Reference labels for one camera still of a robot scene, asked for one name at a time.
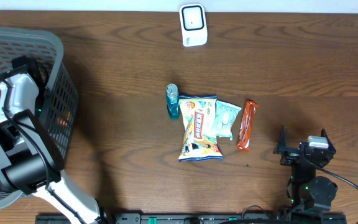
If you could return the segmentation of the yellow snack chip bag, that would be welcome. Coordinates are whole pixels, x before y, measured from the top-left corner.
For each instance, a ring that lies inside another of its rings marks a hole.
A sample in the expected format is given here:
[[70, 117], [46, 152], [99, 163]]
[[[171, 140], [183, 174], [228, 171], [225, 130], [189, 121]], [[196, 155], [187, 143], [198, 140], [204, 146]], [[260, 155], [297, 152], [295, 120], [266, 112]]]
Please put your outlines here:
[[178, 160], [206, 161], [223, 159], [212, 132], [216, 117], [216, 95], [179, 97], [185, 133]]

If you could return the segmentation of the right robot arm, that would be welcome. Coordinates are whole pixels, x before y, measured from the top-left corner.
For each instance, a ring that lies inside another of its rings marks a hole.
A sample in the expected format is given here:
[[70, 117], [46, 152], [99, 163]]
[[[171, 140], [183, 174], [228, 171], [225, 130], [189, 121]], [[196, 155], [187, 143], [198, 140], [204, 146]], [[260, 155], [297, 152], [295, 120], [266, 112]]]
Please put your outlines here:
[[281, 156], [280, 164], [291, 167], [287, 197], [291, 207], [284, 209], [282, 218], [288, 221], [323, 220], [323, 213], [330, 211], [337, 185], [327, 177], [317, 176], [316, 171], [329, 164], [336, 153], [335, 147], [321, 130], [320, 136], [309, 136], [297, 148], [288, 147], [286, 132], [282, 127], [274, 154]]

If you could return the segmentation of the teal bottle with grey cap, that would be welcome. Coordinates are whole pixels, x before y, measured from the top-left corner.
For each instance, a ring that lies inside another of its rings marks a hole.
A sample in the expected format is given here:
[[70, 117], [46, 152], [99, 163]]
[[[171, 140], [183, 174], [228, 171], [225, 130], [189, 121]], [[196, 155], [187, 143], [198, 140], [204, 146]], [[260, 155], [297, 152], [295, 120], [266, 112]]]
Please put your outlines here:
[[165, 92], [166, 101], [167, 101], [167, 111], [169, 114], [169, 117], [171, 119], [178, 119], [179, 118], [179, 91], [178, 87], [170, 83]]

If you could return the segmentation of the red orange snack bar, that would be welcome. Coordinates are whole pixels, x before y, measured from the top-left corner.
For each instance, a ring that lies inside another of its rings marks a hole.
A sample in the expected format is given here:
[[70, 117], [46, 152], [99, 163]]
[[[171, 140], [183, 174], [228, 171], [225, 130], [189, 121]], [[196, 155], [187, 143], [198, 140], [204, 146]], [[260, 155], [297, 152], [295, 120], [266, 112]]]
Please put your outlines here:
[[240, 151], [249, 152], [250, 150], [250, 136], [252, 133], [255, 112], [258, 107], [259, 105], [252, 100], [247, 100], [245, 103], [241, 128], [239, 130], [239, 140], [237, 142], [237, 148]]

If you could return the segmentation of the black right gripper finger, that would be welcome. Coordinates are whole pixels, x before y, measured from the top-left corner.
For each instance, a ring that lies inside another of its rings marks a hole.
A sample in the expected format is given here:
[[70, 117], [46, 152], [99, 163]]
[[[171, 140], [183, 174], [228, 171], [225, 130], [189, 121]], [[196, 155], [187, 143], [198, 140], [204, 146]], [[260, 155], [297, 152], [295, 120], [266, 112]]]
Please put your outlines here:
[[321, 137], [326, 138], [327, 143], [328, 143], [328, 151], [335, 152], [335, 147], [333, 146], [332, 142], [328, 138], [328, 135], [327, 135], [327, 132], [325, 129], [321, 130]]
[[275, 152], [284, 152], [285, 150], [286, 150], [286, 135], [285, 135], [285, 127], [282, 126], [275, 146]]

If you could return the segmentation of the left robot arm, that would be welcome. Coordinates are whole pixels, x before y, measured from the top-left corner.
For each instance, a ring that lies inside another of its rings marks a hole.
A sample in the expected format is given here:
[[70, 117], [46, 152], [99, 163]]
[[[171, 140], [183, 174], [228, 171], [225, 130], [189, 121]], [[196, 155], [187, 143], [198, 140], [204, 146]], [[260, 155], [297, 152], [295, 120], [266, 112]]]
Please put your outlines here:
[[48, 71], [21, 56], [0, 75], [0, 209], [23, 195], [42, 198], [70, 223], [112, 223], [98, 201], [84, 193], [64, 170], [63, 157], [37, 115]]

